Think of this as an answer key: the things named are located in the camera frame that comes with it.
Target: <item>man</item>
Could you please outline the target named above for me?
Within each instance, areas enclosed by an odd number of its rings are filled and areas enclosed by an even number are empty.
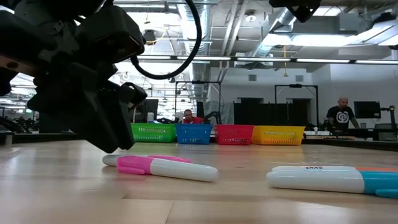
[[[348,121],[351,121],[355,128],[359,128],[359,124],[355,119],[353,110],[347,106],[348,98],[341,96],[338,100],[338,106],[329,109],[327,118],[329,124],[336,132],[345,132],[348,130]]]
[[[201,124],[204,119],[192,116],[191,110],[184,111],[184,124]]]

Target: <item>pink marker cap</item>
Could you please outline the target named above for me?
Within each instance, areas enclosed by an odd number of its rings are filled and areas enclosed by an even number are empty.
[[[166,160],[176,161],[176,162],[192,163],[191,160],[185,159],[185,158],[181,158],[181,157],[178,157],[178,156],[150,155],[148,157],[156,158],[156,159],[166,159]]]
[[[116,167],[127,174],[151,174],[150,165],[155,158],[141,156],[119,156]]]

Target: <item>blue basket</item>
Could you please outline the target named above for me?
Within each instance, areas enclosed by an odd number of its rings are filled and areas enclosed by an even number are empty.
[[[176,124],[179,144],[209,144],[211,124]]]

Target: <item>wooden tabletop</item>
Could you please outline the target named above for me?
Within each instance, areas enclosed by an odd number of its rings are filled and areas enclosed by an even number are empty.
[[[118,174],[85,141],[0,148],[4,224],[397,223],[398,200],[272,189],[275,166],[398,168],[398,153],[333,146],[136,144],[128,153],[169,154],[214,166],[217,183]]]

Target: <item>plastic basket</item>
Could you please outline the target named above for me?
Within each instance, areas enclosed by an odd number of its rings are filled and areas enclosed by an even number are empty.
[[[176,124],[179,144],[209,144],[211,124]]]
[[[174,124],[131,124],[134,140],[137,142],[174,142]]]
[[[253,125],[218,124],[214,130],[216,142],[222,145],[248,145],[251,143]]]
[[[253,144],[301,145],[305,127],[293,126],[255,126]]]

